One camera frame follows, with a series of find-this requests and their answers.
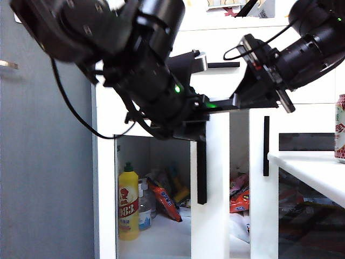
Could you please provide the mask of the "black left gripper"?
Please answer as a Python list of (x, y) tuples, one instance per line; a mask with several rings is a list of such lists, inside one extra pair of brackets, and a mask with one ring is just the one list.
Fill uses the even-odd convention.
[(150, 134), (205, 142), (209, 102), (204, 94), (160, 93), (150, 101)]

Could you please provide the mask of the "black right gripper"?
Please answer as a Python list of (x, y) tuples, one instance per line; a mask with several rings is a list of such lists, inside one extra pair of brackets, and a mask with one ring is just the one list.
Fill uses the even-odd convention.
[(252, 53), (263, 67), (268, 84), (249, 66), (231, 97), (208, 103), (209, 112), (227, 112), (231, 110), (248, 110), (252, 108), (278, 108), (280, 102), (287, 113), (293, 113), (295, 106), (286, 92), (286, 84), (277, 63), (280, 52), (268, 44), (258, 47)]

